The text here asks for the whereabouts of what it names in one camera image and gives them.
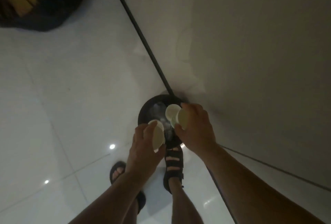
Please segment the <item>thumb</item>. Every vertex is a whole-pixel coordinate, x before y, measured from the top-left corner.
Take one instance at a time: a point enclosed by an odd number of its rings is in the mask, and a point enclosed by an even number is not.
[[[165,156],[165,149],[166,149],[166,145],[163,144],[162,146],[160,146],[159,150],[156,152],[156,157],[158,158],[158,161],[160,162],[164,156]]]
[[[180,124],[175,125],[175,133],[180,138],[180,140],[182,140],[182,137],[184,137],[185,131],[182,129]]]

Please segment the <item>person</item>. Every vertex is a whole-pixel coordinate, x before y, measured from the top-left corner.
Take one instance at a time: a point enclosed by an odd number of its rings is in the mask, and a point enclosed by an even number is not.
[[[323,223],[308,211],[271,188],[239,163],[215,139],[208,113],[198,104],[182,104],[188,112],[188,125],[175,132],[185,146],[196,153],[213,173],[225,201],[237,223]],[[193,203],[182,188],[183,152],[178,146],[155,153],[152,136],[156,122],[135,129],[127,163],[118,162],[111,170],[113,183],[70,224],[136,223],[146,198],[143,185],[165,158],[163,185],[172,194],[172,223],[203,223]]]

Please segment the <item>hand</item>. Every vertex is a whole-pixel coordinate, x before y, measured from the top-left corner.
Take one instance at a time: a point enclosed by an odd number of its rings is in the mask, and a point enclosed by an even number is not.
[[[126,163],[126,172],[132,172],[144,182],[155,172],[157,165],[164,158],[165,145],[155,153],[152,145],[153,132],[157,122],[136,127]]]
[[[181,106],[188,113],[188,124],[185,130],[176,124],[175,133],[188,149],[201,157],[216,144],[208,113],[198,104],[182,103]]]

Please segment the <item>person's right hand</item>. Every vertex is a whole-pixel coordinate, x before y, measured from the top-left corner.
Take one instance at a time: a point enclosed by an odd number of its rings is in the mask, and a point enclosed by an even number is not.
[[[175,133],[188,149],[201,157],[216,144],[208,113],[198,104],[182,103],[181,106],[188,113],[188,124],[185,130],[176,124]]]

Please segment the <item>sandal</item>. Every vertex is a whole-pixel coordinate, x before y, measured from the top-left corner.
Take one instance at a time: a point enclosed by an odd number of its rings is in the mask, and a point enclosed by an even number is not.
[[[180,183],[182,183],[182,180],[184,179],[184,174],[183,174],[183,168],[184,168],[184,158],[183,158],[183,150],[180,145],[177,147],[178,150],[167,150],[166,155],[164,157],[164,160],[166,161],[166,173],[164,174],[163,177],[163,186],[164,188],[171,193],[170,187],[169,187],[169,179],[172,177],[177,177],[180,180]],[[167,160],[167,157],[172,157],[172,158],[178,158],[179,160]],[[179,169],[176,170],[167,170],[168,167],[178,167]]]
[[[119,167],[121,167],[121,168],[123,168],[123,172],[122,173],[120,173],[118,176],[117,176],[117,178],[115,178],[114,180],[113,180],[113,173],[117,170],[117,168],[119,168]],[[111,184],[113,184],[122,174],[124,174],[124,172],[125,172],[125,168],[126,168],[126,163],[125,162],[123,162],[123,161],[118,161],[118,162],[116,162],[114,165],[113,165],[113,167],[111,168],[111,170],[110,170],[110,174],[109,174],[109,178],[110,178],[110,182],[111,182]],[[145,196],[145,194],[142,192],[142,191],[140,191],[139,193],[138,193],[138,195],[137,195],[137,197],[136,197],[136,199],[137,199],[137,201],[138,201],[138,213],[140,212],[140,210],[141,209],[143,209],[143,207],[145,206],[145,204],[146,204],[146,196]]]

